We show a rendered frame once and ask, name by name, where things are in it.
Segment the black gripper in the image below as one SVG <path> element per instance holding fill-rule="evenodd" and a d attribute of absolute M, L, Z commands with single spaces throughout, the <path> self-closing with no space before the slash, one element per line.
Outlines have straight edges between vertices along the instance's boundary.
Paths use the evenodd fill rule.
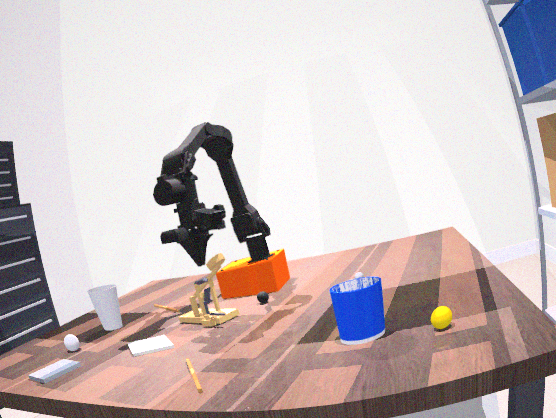
<path fill-rule="evenodd" d="M 212 228 L 206 228 L 201 225 L 190 227 L 188 218 L 190 206 L 195 205 L 196 209 L 198 209 L 201 203 L 199 203 L 198 199 L 177 203 L 177 208 L 173 210 L 174 213 L 178 213 L 180 225 L 178 225 L 176 229 L 161 232 L 160 236 L 162 245 L 173 242 L 180 243 L 183 249 L 199 267 L 206 265 L 205 256 L 207 243 L 213 235 L 213 233 L 209 233 L 208 230 L 212 231 L 226 228 L 225 220 L 223 219 L 222 225 L 213 226 Z"/>

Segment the yellow ball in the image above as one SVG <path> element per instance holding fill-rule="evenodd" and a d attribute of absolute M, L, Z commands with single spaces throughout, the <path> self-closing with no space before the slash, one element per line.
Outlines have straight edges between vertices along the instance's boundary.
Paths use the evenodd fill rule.
<path fill-rule="evenodd" d="M 452 321 L 452 312 L 450 308 L 440 306 L 436 308 L 431 316 L 433 327 L 443 329 L 447 327 Z"/>

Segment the dark grey ball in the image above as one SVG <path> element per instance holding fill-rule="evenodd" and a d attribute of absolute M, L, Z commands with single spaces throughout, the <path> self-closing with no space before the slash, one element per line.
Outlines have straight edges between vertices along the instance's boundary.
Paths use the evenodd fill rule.
<path fill-rule="evenodd" d="M 257 299 L 261 303 L 266 303 L 266 301 L 269 299 L 269 296 L 268 296 L 267 292 L 261 291 L 261 292 L 258 293 Z"/>

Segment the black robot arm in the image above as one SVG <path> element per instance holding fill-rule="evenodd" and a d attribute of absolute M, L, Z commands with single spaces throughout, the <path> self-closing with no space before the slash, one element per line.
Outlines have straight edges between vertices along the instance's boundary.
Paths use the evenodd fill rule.
<path fill-rule="evenodd" d="M 221 125 L 203 122 L 194 126 L 180 146 L 164 156 L 153 197 L 161 206 L 197 199 L 195 180 L 198 177 L 191 170 L 196 161 L 195 154 L 199 148 L 205 149 L 207 156 L 217 163 L 233 209 L 232 228 L 239 244 L 246 242 L 250 263 L 272 257 L 275 253 L 270 254 L 265 239 L 271 235 L 270 227 L 260 217 L 258 210 L 249 204 L 238 176 L 232 158 L 232 137 L 231 131 Z M 201 225 L 212 228 L 222 225 L 226 210 L 222 204 L 209 209 L 205 203 L 201 203 L 198 209 L 191 205 L 188 218 L 190 227 Z M 247 238 L 259 233 L 262 234 Z"/>

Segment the white ball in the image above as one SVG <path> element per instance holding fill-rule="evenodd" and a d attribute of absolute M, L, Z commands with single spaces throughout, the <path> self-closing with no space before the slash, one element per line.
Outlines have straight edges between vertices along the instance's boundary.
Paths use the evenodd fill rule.
<path fill-rule="evenodd" d="M 76 351 L 80 345 L 78 338 L 70 334 L 64 338 L 64 344 L 70 351 Z"/>

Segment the blue mug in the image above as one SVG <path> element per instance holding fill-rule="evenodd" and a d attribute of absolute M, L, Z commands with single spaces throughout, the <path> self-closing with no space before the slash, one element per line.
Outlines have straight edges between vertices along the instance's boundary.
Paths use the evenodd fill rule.
<path fill-rule="evenodd" d="M 361 277 L 330 289 L 342 343 L 364 344 L 385 333 L 380 277 Z"/>

